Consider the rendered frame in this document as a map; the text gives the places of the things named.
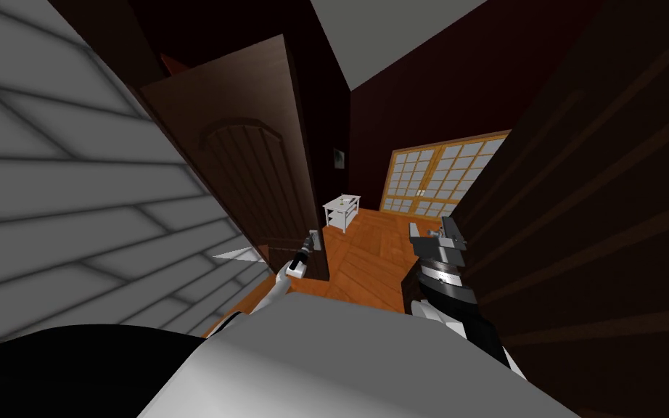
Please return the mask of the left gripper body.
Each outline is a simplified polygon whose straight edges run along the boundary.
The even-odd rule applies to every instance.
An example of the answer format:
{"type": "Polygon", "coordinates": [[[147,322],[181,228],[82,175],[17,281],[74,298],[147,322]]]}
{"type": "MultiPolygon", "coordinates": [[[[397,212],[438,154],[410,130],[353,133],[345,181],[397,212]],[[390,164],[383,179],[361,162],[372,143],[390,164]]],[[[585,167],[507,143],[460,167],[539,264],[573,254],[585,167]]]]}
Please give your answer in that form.
{"type": "Polygon", "coordinates": [[[297,252],[297,259],[306,263],[313,251],[321,250],[321,242],[319,239],[319,232],[315,229],[309,231],[309,235],[305,238],[302,247],[297,252]]]}

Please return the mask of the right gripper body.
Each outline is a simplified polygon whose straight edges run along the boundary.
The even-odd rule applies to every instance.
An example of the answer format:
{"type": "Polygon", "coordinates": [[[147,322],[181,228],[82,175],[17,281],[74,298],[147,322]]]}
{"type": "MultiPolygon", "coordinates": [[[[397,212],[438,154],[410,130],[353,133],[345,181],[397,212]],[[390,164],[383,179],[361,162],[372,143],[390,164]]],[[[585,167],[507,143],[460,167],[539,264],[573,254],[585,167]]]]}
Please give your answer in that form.
{"type": "Polygon", "coordinates": [[[465,267],[462,251],[466,250],[466,241],[457,235],[453,237],[411,235],[415,256],[422,259],[465,267]]]}

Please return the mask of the wooden lattice window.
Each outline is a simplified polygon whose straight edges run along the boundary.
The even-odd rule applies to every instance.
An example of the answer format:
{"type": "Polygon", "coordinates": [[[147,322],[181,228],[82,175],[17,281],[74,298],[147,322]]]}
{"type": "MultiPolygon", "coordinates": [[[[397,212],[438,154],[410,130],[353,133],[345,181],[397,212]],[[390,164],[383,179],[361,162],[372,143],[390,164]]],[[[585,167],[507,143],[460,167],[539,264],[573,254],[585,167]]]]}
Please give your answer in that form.
{"type": "Polygon", "coordinates": [[[381,211],[437,220],[449,216],[509,131],[392,152],[381,211]]]}

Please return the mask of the dark brown door leaf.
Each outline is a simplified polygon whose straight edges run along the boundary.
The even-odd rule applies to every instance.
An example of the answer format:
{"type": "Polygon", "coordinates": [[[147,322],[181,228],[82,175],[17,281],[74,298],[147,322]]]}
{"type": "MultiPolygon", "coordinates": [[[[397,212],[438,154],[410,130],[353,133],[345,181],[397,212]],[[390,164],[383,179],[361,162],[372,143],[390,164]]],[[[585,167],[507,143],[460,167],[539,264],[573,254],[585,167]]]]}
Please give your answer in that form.
{"type": "Polygon", "coordinates": [[[272,271],[321,231],[283,36],[151,83],[139,97],[272,271]]]}

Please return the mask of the small white table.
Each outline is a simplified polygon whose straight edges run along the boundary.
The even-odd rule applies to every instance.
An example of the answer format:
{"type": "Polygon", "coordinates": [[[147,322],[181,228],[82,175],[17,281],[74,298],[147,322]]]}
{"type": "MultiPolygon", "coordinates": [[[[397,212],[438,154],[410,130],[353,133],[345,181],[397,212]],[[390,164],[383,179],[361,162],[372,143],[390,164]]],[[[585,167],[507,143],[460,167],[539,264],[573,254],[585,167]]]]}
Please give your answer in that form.
{"type": "Polygon", "coordinates": [[[357,216],[360,207],[360,196],[342,194],[323,205],[327,226],[340,229],[346,233],[350,223],[357,216]]]}

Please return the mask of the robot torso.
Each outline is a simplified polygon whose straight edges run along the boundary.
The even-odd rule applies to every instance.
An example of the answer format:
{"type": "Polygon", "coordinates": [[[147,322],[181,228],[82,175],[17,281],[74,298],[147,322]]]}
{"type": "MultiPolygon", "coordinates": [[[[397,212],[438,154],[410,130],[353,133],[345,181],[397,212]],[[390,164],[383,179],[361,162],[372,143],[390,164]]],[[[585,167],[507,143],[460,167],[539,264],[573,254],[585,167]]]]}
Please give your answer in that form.
{"type": "Polygon", "coordinates": [[[137,418],[578,418],[434,319],[290,293],[211,335],[137,418]]]}

